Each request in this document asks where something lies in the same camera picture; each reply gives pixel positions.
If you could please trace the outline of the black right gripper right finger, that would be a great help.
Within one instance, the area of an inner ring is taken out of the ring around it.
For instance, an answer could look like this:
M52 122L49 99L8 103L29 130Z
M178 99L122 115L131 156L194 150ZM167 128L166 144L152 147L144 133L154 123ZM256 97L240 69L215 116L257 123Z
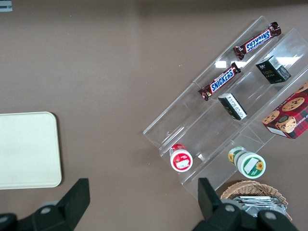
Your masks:
M239 231L241 211L229 203L222 203L207 178L198 179L198 203L204 219L195 231Z

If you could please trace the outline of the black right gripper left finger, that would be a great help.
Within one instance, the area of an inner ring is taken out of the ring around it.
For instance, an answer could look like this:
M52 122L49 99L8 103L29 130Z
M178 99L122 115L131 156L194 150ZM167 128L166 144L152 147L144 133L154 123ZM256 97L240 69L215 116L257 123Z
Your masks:
M73 231L90 204L89 179L79 179L55 205L45 205L31 216L35 231Z

